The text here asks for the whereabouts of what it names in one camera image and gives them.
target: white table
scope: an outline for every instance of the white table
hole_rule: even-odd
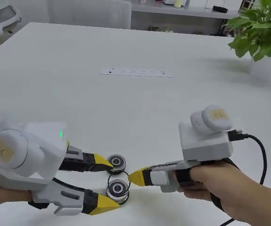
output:
[[[178,123],[208,105],[224,107],[235,127],[260,138],[271,187],[271,83],[248,75],[231,39],[29,24],[0,46],[0,120],[67,121],[71,144],[105,157],[121,154],[129,173],[182,158]],[[166,70],[174,79],[100,75],[101,68]],[[232,159],[259,180],[262,157],[253,141],[234,144]],[[107,173],[60,172],[59,179],[106,188]],[[217,226],[228,217],[212,203],[131,187],[130,200],[99,216],[55,217],[53,206],[0,206],[0,226]]]

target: white chair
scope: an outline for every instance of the white chair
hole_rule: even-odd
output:
[[[49,22],[130,29],[131,3],[126,0],[48,0]]]

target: white shelf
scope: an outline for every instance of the white shelf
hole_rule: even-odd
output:
[[[212,9],[210,8],[199,8],[191,6],[176,8],[172,5],[166,5],[163,3],[159,3],[159,6],[156,6],[155,0],[147,0],[145,4],[140,4],[139,0],[128,0],[128,1],[132,3],[132,11],[137,12],[163,13],[163,14],[198,16],[219,19],[232,19],[238,16],[237,11],[231,10],[229,10],[228,13],[219,13],[213,12]]]

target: potted plant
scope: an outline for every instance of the potted plant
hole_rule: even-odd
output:
[[[249,52],[253,58],[251,75],[271,80],[271,0],[259,0],[259,7],[242,11],[226,25],[238,31],[229,44],[236,55]]]

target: bottle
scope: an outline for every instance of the bottle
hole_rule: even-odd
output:
[[[182,2],[182,0],[175,0],[174,7],[180,8],[181,7],[181,2]]]

